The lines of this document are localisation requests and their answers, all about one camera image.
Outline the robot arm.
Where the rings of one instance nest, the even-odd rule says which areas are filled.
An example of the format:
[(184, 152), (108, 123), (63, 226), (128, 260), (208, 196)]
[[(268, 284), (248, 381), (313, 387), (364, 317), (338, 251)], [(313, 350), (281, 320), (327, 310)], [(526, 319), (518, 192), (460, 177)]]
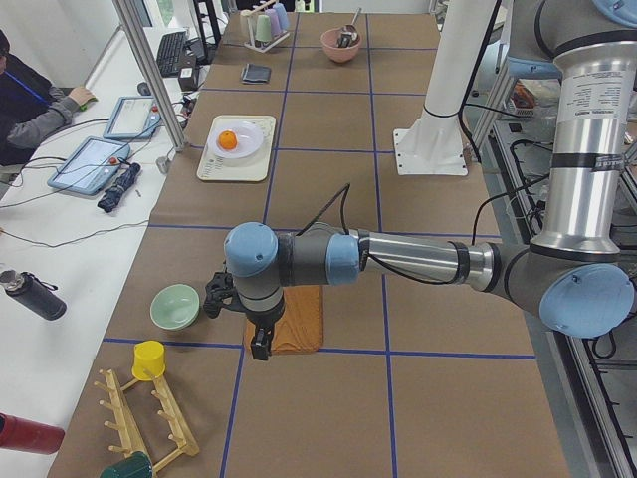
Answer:
[(298, 233), (249, 222), (224, 243), (225, 268), (205, 313), (243, 313), (255, 359), (270, 356), (290, 286), (354, 282), (369, 267), (420, 283), (466, 284), (500, 296), (565, 335), (593, 339), (628, 316), (634, 289), (609, 236), (636, 77), (632, 1), (516, 1), (509, 58), (561, 73), (543, 225), (527, 246), (462, 244), (333, 228)]

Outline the person's hand on mouse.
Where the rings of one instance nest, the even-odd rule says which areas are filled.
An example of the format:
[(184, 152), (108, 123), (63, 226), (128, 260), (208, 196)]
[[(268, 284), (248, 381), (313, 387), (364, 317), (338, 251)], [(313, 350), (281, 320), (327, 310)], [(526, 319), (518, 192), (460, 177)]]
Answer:
[(96, 96), (84, 86), (71, 89), (68, 93), (68, 97), (79, 106), (81, 111), (85, 111), (91, 102), (95, 102), (97, 100)]

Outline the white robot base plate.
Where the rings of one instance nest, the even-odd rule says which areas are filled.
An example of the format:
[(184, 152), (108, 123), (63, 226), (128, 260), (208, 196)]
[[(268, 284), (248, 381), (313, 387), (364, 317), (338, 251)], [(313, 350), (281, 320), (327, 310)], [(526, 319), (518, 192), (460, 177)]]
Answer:
[(398, 128), (392, 134), (399, 175), (466, 176), (460, 130), (412, 127)]

